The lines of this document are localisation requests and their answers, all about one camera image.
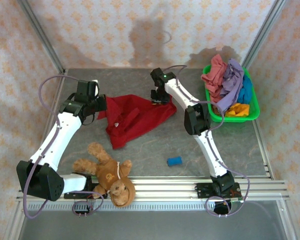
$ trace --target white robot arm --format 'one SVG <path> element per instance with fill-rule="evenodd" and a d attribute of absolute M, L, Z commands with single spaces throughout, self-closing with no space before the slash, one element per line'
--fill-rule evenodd
<path fill-rule="evenodd" d="M 205 196 L 208 193 L 209 196 L 233 197 L 234 195 L 230 194 L 229 191 L 237 188 L 237 186 L 235 186 L 231 172 L 221 165 L 224 165 L 224 163 L 214 143 L 212 134 L 208 131 L 210 121 L 208 112 L 204 111 L 204 105 L 193 103 L 193 101 L 198 102 L 198 100 L 191 96 L 180 83 L 177 86 L 176 76 L 172 72 L 163 73 L 160 68 L 156 68 L 151 72 L 151 77 L 156 86 L 156 90 L 151 91 L 152 102 L 154 104 L 168 103 L 171 95 L 184 110 L 184 127 L 188 134 L 192 135 L 199 144 L 209 166 L 212 183 L 203 186 Z M 185 97 L 181 91 L 190 96 L 190 99 Z M 106 109 L 106 97 L 99 95 L 98 82 L 79 81 L 76 93 L 71 94 L 59 109 L 58 118 L 60 124 L 57 125 L 55 123 L 41 147 L 29 161 L 21 160 L 17 165 L 16 170 L 22 192 L 24 192 L 29 173 L 39 158 L 41 160 L 35 166 L 26 194 L 56 201 L 62 194 L 82 190 L 92 191 L 93 184 L 90 176 L 81 173 L 59 175 L 57 169 L 67 145 L 76 131 L 83 125 L 86 118 L 93 115 L 94 119 L 96 112 L 105 111 Z M 58 135 L 51 144 L 57 128 L 59 128 Z M 51 145 L 48 151 L 42 156 L 43 149 L 49 144 Z M 203 194 L 201 190 L 197 192 L 198 197 Z"/>
<path fill-rule="evenodd" d="M 160 68 L 151 72 L 156 90 L 151 91 L 151 99 L 154 104 L 166 104 L 170 101 L 170 95 L 178 102 L 184 110 L 184 127 L 188 134 L 192 135 L 199 144 L 205 160 L 209 166 L 212 179 L 211 191 L 205 194 L 217 196 L 234 196 L 234 189 L 238 186 L 232 173 L 226 166 L 215 145 L 210 129 L 209 113 L 206 104 L 201 104 L 192 96 L 172 72 L 163 73 Z"/>
<path fill-rule="evenodd" d="M 98 81 L 79 81 L 76 93 L 71 94 L 59 109 L 59 125 L 57 122 L 54 124 L 40 148 L 29 161 L 20 161 L 17 165 L 16 171 L 22 191 L 25 189 L 30 170 L 40 157 L 41 160 L 35 167 L 28 186 L 28 195 L 56 201 L 62 194 L 82 191 L 89 187 L 88 185 L 92 185 L 91 178 L 87 179 L 84 174 L 59 175 L 57 170 L 67 145 L 86 118 L 93 115 L 94 120 L 96 112 L 106 109 L 106 98 L 104 95 L 99 95 Z M 58 134 L 51 144 L 57 128 L 59 128 Z M 48 151 L 42 155 L 43 150 L 49 144 L 51 145 Z"/>

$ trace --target red cloth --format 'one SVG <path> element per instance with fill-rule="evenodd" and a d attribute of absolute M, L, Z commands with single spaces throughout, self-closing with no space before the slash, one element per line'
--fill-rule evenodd
<path fill-rule="evenodd" d="M 210 99 L 214 103 L 222 99 L 220 91 L 223 87 L 222 82 L 226 69 L 227 64 L 222 61 L 220 54 L 217 54 L 211 59 L 210 72 L 201 75 L 201 79 L 205 82 L 205 88 L 210 93 Z"/>
<path fill-rule="evenodd" d="M 106 107 L 107 110 L 101 111 L 97 119 L 107 118 L 106 132 L 113 149 L 122 148 L 127 142 L 146 134 L 177 111 L 172 97 L 168 104 L 154 105 L 151 101 L 132 94 L 106 96 Z"/>

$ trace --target teddy bear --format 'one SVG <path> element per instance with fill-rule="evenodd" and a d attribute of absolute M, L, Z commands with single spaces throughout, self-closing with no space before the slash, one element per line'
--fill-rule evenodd
<path fill-rule="evenodd" d="M 131 204 L 136 195 L 135 186 L 128 178 L 132 162 L 125 160 L 120 164 L 97 142 L 89 144 L 88 153 L 97 158 L 99 163 L 81 158 L 73 163 L 73 170 L 77 173 L 95 175 L 99 184 L 93 191 L 101 195 L 109 193 L 111 201 L 116 207 L 125 207 Z M 99 195 L 94 194 L 93 197 L 99 198 Z"/>

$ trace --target blue block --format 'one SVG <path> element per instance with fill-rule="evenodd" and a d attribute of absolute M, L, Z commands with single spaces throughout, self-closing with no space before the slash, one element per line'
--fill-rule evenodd
<path fill-rule="evenodd" d="M 169 167 L 174 165 L 180 165 L 182 164 L 182 158 L 180 156 L 168 158 L 166 163 L 168 164 Z"/>

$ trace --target floral wall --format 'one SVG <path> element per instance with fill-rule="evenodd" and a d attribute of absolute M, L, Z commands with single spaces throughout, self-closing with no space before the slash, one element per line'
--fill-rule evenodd
<path fill-rule="evenodd" d="M 0 240 L 20 188 L 16 166 L 38 149 L 47 122 L 39 84 L 56 73 L 17 1 L 0 1 Z M 56 81 L 43 87 L 49 104 L 56 87 Z"/>
<path fill-rule="evenodd" d="M 65 68 L 242 62 L 275 0 L 30 0 Z"/>
<path fill-rule="evenodd" d="M 286 4 L 249 71 L 271 165 L 287 181 L 300 225 L 300 0 Z"/>

